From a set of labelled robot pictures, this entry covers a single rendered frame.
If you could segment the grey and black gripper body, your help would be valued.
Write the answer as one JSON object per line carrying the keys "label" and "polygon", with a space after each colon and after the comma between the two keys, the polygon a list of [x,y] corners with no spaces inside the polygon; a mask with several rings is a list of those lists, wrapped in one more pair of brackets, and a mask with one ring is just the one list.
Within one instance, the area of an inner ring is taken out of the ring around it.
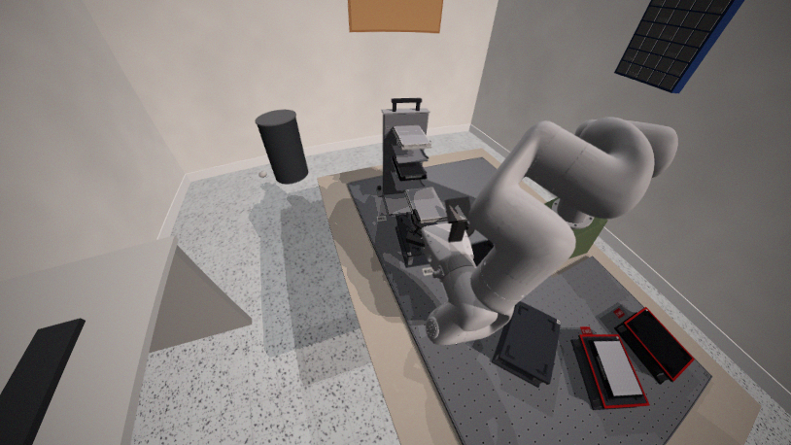
{"label": "grey and black gripper body", "polygon": [[472,259],[474,258],[466,232],[464,232],[463,241],[448,242],[450,228],[450,223],[442,223],[428,225],[421,229],[421,239],[425,243],[425,247],[421,248],[433,271],[437,270],[438,266],[449,257],[470,255]]}

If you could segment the black microplate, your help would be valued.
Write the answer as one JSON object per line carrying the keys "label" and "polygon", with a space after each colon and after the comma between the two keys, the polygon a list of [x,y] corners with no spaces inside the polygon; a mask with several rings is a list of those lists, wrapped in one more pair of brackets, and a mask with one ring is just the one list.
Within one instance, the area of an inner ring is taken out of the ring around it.
{"label": "black microplate", "polygon": [[423,180],[427,178],[421,162],[397,163],[395,156],[393,156],[392,160],[400,181]]}

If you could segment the white microplate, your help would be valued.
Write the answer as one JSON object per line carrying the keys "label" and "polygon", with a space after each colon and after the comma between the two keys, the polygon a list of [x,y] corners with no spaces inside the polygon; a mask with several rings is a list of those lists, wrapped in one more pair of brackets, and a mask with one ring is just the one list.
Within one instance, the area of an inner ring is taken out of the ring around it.
{"label": "white microplate", "polygon": [[447,214],[433,188],[406,189],[404,194],[411,213],[417,209],[422,224],[447,222]]}

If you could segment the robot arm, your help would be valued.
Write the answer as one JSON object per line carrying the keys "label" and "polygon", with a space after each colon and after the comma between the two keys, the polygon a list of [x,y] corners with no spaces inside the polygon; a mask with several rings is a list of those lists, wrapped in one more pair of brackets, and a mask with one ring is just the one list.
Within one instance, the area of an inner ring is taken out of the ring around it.
{"label": "robot arm", "polygon": [[[448,301],[427,319],[430,341],[483,339],[506,325],[513,306],[573,254],[572,230],[631,211],[677,146],[671,127],[613,117],[586,120],[574,135],[551,121],[531,126],[471,208],[469,196],[445,200],[449,243],[463,241],[469,221],[495,246],[477,267],[456,255],[432,272]],[[551,209],[519,187],[524,177],[559,197]]]}

